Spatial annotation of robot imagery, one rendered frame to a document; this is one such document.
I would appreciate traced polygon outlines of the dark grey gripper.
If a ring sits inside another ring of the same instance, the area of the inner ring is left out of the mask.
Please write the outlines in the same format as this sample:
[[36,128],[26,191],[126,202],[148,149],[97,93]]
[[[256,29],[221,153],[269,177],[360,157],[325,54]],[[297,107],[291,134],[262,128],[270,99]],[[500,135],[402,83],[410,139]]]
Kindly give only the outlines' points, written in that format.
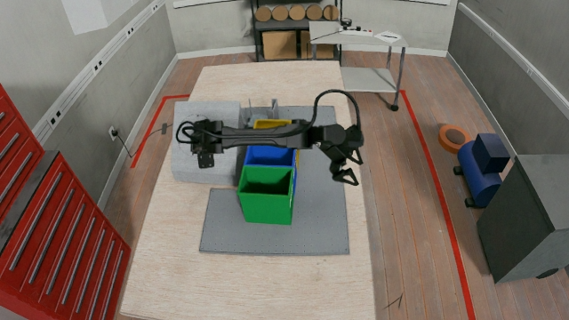
[[[325,149],[323,149],[323,150],[321,150],[321,151],[322,151],[324,154],[326,154],[326,155],[332,160],[332,161],[331,161],[331,164],[330,164],[330,167],[329,167],[329,171],[333,174],[332,179],[333,179],[334,181],[338,181],[338,182],[342,182],[342,183],[348,183],[348,184],[353,185],[353,186],[358,186],[359,183],[358,183],[358,181],[357,181],[357,177],[356,177],[356,175],[354,174],[352,168],[349,167],[349,168],[346,169],[346,170],[344,170],[344,169],[340,170],[340,167],[341,167],[341,166],[343,167],[344,165],[347,164],[347,163],[346,163],[346,159],[349,159],[349,160],[351,160],[352,162],[354,162],[354,163],[356,163],[356,164],[359,164],[359,165],[363,164],[363,160],[362,160],[362,157],[360,156],[359,149],[358,149],[358,148],[355,148],[355,147],[349,147],[346,157],[344,157],[343,159],[341,159],[340,161],[337,162],[328,152],[326,152],[326,150],[327,150],[330,146],[331,146],[331,145],[329,145],[327,148],[325,148]],[[358,160],[356,160],[356,159],[352,156],[354,150],[356,151]],[[353,181],[344,179],[345,175],[346,175],[346,176],[350,176],[350,178],[351,178]],[[341,177],[342,177],[342,178],[341,178]]]

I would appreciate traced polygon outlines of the green bin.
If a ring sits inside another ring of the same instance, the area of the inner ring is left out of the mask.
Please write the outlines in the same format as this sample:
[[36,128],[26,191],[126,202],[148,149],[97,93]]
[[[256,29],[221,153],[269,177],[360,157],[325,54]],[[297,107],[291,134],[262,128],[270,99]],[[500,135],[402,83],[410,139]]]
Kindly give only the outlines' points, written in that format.
[[290,167],[244,165],[236,195],[240,198],[246,222],[292,224],[293,170]]

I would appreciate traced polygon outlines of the blue open-top bin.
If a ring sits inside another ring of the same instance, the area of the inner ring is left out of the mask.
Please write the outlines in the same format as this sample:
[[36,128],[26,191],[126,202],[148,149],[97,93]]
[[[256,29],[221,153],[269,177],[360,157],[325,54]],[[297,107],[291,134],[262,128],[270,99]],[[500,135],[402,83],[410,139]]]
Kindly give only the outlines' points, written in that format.
[[249,146],[244,165],[294,168],[293,195],[295,194],[297,178],[296,149],[271,146]]

